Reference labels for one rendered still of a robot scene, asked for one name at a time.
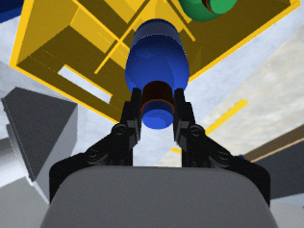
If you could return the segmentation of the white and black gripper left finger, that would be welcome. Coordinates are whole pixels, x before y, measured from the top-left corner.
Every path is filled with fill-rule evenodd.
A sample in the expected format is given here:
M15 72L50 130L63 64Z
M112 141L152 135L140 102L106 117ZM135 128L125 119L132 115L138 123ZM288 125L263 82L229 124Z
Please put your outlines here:
M49 206L63 180L71 173L91 166L133 166L133 147L140 140L142 115L141 89L133 88L131 101L125 101L120 123L111 133L92 145L84 153L78 153L53 164L49 170ZM128 152L129 151L129 152Z

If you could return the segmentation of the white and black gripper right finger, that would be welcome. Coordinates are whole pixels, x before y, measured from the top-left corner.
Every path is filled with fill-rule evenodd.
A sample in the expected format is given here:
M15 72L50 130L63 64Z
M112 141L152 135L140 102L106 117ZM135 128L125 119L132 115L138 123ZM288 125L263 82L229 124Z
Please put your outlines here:
M195 123L191 102L186 102L183 89L173 95L174 141L182 148L182 167L219 168L237 172L251 180L270 209L270 175L266 169L238 156L206 136L205 129Z

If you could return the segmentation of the green bottle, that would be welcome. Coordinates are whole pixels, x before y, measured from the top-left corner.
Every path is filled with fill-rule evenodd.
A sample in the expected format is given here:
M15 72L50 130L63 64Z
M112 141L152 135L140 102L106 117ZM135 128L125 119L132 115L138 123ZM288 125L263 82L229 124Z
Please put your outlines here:
M190 19L206 22L228 12L237 0L178 0L178 2Z

